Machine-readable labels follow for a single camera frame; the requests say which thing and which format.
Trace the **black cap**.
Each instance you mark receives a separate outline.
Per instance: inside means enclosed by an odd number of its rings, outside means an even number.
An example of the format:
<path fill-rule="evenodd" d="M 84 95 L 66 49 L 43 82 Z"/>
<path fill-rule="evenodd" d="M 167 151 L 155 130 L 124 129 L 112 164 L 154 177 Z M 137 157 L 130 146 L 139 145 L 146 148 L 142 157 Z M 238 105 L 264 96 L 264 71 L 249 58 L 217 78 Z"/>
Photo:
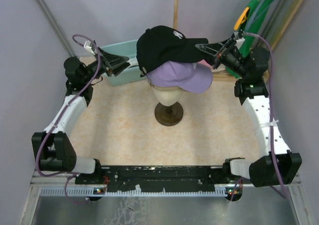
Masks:
<path fill-rule="evenodd" d="M 136 44 L 141 77 L 167 61 L 196 63 L 203 60 L 203 53 L 195 46 L 207 43 L 206 38 L 186 38 L 178 30 L 164 25 L 147 29 Z"/>

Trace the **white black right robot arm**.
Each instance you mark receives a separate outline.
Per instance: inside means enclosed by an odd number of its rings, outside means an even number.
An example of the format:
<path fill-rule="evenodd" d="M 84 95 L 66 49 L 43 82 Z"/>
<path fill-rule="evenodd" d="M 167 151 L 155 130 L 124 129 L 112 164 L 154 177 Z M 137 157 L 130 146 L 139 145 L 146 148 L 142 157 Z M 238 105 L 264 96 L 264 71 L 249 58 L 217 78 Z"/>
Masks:
<path fill-rule="evenodd" d="M 242 177 L 250 180 L 255 187 L 285 186 L 294 180 L 302 158 L 299 153 L 291 152 L 279 131 L 278 121 L 274 119 L 271 88 L 263 78 L 273 64 L 271 47 L 254 47 L 244 56 L 239 49 L 248 35 L 259 38 L 254 33 L 235 32 L 222 42 L 195 46 L 213 69 L 224 65 L 239 75 L 234 95 L 247 112 L 259 145 L 259 158 L 256 161 L 228 159 L 222 175 L 228 183 L 234 183 Z"/>

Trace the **purple cap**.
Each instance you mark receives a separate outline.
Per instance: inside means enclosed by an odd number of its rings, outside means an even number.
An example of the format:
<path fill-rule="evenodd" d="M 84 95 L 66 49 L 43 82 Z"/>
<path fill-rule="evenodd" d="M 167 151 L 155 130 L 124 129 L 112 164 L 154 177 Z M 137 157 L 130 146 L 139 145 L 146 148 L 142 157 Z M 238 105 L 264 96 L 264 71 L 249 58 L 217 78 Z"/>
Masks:
<path fill-rule="evenodd" d="M 146 74 L 148 82 L 156 87 L 179 87 L 187 92 L 201 94 L 212 84 L 211 69 L 200 63 L 167 61 Z"/>

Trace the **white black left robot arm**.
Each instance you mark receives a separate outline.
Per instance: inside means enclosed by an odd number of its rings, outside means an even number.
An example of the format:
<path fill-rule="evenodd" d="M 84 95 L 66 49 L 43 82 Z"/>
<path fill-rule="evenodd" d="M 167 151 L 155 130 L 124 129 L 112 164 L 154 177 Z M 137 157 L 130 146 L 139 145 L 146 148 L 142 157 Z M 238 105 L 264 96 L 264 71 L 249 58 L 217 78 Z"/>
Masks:
<path fill-rule="evenodd" d="M 69 136 L 83 111 L 88 107 L 92 95 L 92 81 L 101 77 L 117 76 L 129 67 L 129 57 L 111 54 L 98 48 L 94 53 L 96 61 L 85 65 L 77 57 L 64 62 L 66 96 L 54 120 L 43 132 L 36 132 L 31 138 L 35 156 L 35 169 L 43 177 L 61 173 L 86 174 L 94 184 L 104 177 L 102 169 L 96 167 L 96 160 L 78 156 Z"/>

